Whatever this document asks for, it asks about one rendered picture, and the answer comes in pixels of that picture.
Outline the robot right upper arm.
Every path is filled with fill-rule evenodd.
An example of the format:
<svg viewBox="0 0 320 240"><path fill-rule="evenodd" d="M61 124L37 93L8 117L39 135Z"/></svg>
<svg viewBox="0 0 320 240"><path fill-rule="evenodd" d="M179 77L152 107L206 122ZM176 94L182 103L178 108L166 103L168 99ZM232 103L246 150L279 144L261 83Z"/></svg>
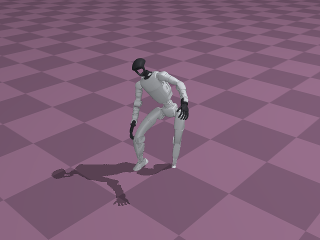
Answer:
<svg viewBox="0 0 320 240"><path fill-rule="evenodd" d="M143 94L143 87L141 86L140 81L138 81L135 84L135 97L136 97L136 99L134 102L134 106L136 106L136 107L141 107L143 104L143 102L141 101L142 94Z"/></svg>

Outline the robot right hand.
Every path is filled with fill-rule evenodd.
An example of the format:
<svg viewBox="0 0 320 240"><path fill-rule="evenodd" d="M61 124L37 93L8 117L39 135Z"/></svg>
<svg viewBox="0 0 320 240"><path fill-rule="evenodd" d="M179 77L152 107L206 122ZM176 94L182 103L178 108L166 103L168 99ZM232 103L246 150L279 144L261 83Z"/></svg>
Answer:
<svg viewBox="0 0 320 240"><path fill-rule="evenodd" d="M130 127L130 138L133 140L134 139L134 136L133 136L133 129L134 129L134 127L136 126L136 121L135 120L133 120L132 121L132 123L130 124L131 125L131 127Z"/></svg>

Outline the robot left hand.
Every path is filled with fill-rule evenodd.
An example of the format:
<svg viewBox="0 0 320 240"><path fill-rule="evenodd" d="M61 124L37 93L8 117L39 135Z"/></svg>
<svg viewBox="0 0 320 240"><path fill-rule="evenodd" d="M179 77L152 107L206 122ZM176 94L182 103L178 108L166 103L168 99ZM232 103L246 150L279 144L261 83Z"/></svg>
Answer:
<svg viewBox="0 0 320 240"><path fill-rule="evenodd" d="M181 99L181 106L178 108L178 110L176 112L178 112L181 109L180 115L179 117L182 115L182 117L180 119L183 120L187 120L187 118L189 117L189 109L188 109L188 102L184 101L184 98ZM178 118L179 118L178 117Z"/></svg>

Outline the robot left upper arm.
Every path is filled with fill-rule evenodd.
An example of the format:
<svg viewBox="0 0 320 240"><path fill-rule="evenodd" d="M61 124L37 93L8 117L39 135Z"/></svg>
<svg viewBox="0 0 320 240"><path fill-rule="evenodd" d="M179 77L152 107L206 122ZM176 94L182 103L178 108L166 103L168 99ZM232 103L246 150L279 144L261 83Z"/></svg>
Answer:
<svg viewBox="0 0 320 240"><path fill-rule="evenodd" d="M177 82L181 82L180 80L176 79L175 77L169 75L166 71L161 71L161 72L158 72L156 74L156 77L161 81L166 81L172 85L176 85L176 90L178 91L179 90L179 87L177 85Z"/></svg>

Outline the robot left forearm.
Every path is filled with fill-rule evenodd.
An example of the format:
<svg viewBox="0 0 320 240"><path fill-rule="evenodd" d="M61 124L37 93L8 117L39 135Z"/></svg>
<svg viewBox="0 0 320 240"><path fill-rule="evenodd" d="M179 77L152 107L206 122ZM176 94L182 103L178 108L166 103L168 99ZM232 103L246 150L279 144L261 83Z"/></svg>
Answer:
<svg viewBox="0 0 320 240"><path fill-rule="evenodd" d="M186 86L184 85L184 83L183 82L181 82L181 81L178 81L177 82L177 85L178 85L178 87L179 87L179 89L178 89L178 92L179 92L179 95L180 95L180 99L182 99L183 98L183 101L184 102L188 102L189 100L188 100L188 96L187 96L187 93L186 93ZM181 101L180 101L181 102Z"/></svg>

